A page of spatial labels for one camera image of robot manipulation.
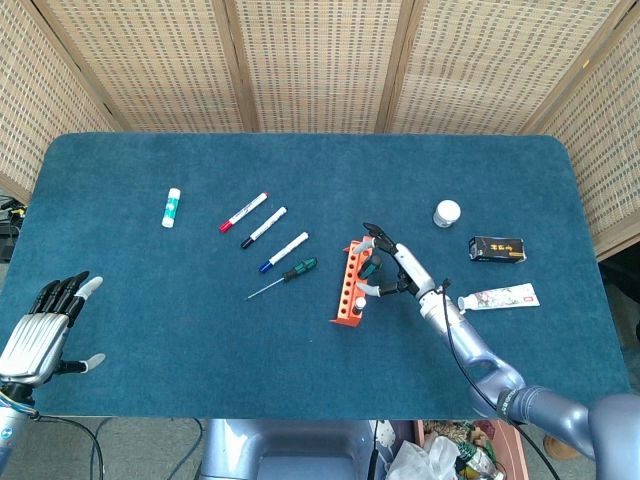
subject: small white container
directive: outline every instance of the small white container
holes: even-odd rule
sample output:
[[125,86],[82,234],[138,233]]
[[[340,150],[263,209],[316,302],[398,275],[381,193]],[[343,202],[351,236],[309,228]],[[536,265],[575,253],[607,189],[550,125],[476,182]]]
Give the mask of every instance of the small white container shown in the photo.
[[443,200],[433,213],[433,223],[440,228],[449,228],[460,218],[460,205],[453,200]]
[[178,202],[180,201],[180,190],[177,188],[169,189],[169,198],[164,208],[164,217],[162,217],[162,226],[172,228],[173,221],[176,218],[176,210],[178,210]]

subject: orange rack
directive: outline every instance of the orange rack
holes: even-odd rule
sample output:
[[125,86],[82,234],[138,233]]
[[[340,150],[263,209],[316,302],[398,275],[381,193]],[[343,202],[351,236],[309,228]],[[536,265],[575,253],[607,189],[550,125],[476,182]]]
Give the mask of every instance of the orange rack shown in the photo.
[[[371,240],[371,237],[362,237],[362,242],[367,240]],[[358,278],[358,272],[372,251],[371,248],[367,248],[360,253],[353,253],[353,250],[362,242],[353,240],[351,245],[343,250],[347,254],[347,266],[342,280],[338,315],[331,322],[346,325],[347,327],[357,327],[360,324],[360,320],[362,320],[362,313],[353,313],[353,305],[356,299],[364,297],[364,292],[356,287],[356,282],[367,283],[366,279]]]

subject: box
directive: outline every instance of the box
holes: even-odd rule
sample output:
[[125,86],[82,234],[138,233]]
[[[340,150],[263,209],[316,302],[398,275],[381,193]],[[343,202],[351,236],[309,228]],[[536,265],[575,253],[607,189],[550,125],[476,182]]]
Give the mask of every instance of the box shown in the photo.
[[527,259],[521,238],[473,237],[469,240],[469,258],[476,262],[516,263]]

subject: silver robotic hand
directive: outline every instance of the silver robotic hand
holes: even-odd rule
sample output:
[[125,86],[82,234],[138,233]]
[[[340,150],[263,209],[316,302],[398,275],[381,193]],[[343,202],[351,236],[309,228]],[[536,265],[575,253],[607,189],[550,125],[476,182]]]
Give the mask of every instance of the silver robotic hand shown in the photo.
[[469,394],[482,416],[499,416],[511,423],[531,423],[596,462],[598,480],[640,478],[640,397],[605,397],[588,409],[551,390],[528,386],[522,375],[498,357],[446,297],[407,247],[393,242],[378,226],[365,223],[372,240],[362,251],[378,248],[398,265],[398,281],[384,286],[358,283],[365,294],[383,296],[408,291],[418,300],[420,314],[438,332],[461,364],[463,373],[482,366],[485,375]]
[[38,416],[33,389],[54,374],[87,373],[105,359],[102,353],[79,361],[61,358],[85,301],[102,284],[102,277],[94,277],[80,286],[88,276],[89,272],[82,272],[46,285],[0,355],[0,475],[28,419]]

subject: wicker screen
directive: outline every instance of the wicker screen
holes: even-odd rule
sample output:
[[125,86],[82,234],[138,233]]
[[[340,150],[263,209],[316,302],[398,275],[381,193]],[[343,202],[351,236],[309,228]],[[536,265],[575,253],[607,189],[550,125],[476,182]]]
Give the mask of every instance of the wicker screen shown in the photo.
[[393,132],[517,133],[616,0],[427,0]]
[[55,137],[112,130],[76,75],[19,0],[0,1],[0,176],[23,202]]
[[569,150],[594,236],[640,211],[640,21],[543,130]]
[[49,0],[134,130],[241,131],[211,0]]
[[400,0],[237,0],[264,131],[373,132]]

